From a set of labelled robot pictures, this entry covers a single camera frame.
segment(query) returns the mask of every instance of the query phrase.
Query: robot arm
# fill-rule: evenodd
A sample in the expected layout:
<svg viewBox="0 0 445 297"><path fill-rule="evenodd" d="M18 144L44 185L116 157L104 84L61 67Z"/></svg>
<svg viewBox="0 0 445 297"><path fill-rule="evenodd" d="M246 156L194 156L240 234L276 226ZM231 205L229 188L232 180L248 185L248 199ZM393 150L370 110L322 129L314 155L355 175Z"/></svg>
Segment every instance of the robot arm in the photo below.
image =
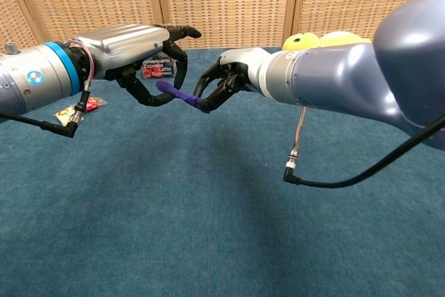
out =
<svg viewBox="0 0 445 297"><path fill-rule="evenodd" d="M67 137L85 112L92 79L116 80L139 103L162 106L172 95L152 95L136 77L142 62L160 51L177 60L174 87L181 88L187 55L175 41L201 33L190 26L116 24L74 36L62 42L17 50L6 45L0 55L0 122L16 120ZM21 115L82 92L76 113L66 126L28 119Z"/></svg>
<svg viewBox="0 0 445 297"><path fill-rule="evenodd" d="M240 91L294 104L385 122L411 138L355 178L331 184L293 176L296 150L284 181L323 188L358 183L419 143L445 150L445 0L409 0L379 25L373 43L268 53L261 48L223 52L192 95L156 86L210 113ZM220 79L202 98L205 88Z"/></svg>

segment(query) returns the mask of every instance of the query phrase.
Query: purple object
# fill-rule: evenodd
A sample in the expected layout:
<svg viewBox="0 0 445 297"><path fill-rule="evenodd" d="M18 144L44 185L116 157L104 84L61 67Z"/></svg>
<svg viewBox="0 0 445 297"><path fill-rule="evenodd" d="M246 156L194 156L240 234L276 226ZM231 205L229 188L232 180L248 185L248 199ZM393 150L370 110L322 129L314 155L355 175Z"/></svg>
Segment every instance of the purple object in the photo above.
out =
<svg viewBox="0 0 445 297"><path fill-rule="evenodd" d="M200 109L197 106L197 101L201 100L199 97L196 97L196 96L188 94L188 93L181 92L180 90L175 88L172 84L170 84L170 83L168 83L167 81L164 81L164 80L158 80L156 82L156 87L162 93L170 93L174 97L185 101L187 104L190 104L191 106L193 106L193 107L195 107L197 109Z"/></svg>

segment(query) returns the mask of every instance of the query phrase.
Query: teal carpet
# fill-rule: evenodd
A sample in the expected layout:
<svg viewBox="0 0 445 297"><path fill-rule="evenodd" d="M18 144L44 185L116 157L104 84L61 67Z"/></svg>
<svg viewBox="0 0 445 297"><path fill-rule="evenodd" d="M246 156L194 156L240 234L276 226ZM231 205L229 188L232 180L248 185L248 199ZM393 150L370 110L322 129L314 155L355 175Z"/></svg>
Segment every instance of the teal carpet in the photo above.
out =
<svg viewBox="0 0 445 297"><path fill-rule="evenodd" d="M188 52L184 90L220 52ZM205 115L92 91L108 105L74 139L0 125L0 296L445 296L445 152L296 187L282 181L296 106L239 93ZM57 121L77 98L29 116ZM309 110L298 171L344 179L406 138Z"/></svg>

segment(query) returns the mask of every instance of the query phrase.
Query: yellow object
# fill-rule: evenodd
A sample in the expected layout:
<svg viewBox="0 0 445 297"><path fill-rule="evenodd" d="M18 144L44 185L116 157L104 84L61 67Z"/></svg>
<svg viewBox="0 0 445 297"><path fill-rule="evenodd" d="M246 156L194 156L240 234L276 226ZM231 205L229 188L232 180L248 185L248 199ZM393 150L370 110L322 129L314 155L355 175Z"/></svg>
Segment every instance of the yellow object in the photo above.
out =
<svg viewBox="0 0 445 297"><path fill-rule="evenodd" d="M347 31L333 31L319 38L314 33L299 33L284 41L283 50L303 50L317 47L332 47L335 45L351 45L355 43L372 43L370 38L362 38Z"/></svg>
<svg viewBox="0 0 445 297"><path fill-rule="evenodd" d="M357 34L349 33L347 31L333 31L320 38L320 47L352 45L355 43L371 43L371 39L361 38Z"/></svg>
<svg viewBox="0 0 445 297"><path fill-rule="evenodd" d="M303 50L320 47L320 39L314 33L295 34L284 41L283 50Z"/></svg>

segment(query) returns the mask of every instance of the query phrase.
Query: blue ring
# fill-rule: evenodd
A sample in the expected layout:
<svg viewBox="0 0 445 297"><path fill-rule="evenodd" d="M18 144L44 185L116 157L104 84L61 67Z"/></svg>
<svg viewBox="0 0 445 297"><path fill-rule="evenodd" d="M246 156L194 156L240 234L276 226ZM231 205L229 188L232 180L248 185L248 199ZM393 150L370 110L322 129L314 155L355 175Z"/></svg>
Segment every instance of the blue ring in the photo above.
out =
<svg viewBox="0 0 445 297"><path fill-rule="evenodd" d="M72 64L70 57L63 51L63 49L54 42L44 43L46 46L50 47L60 58L63 66L68 72L71 81L71 96L80 92L79 76L77 75L76 68Z"/></svg>

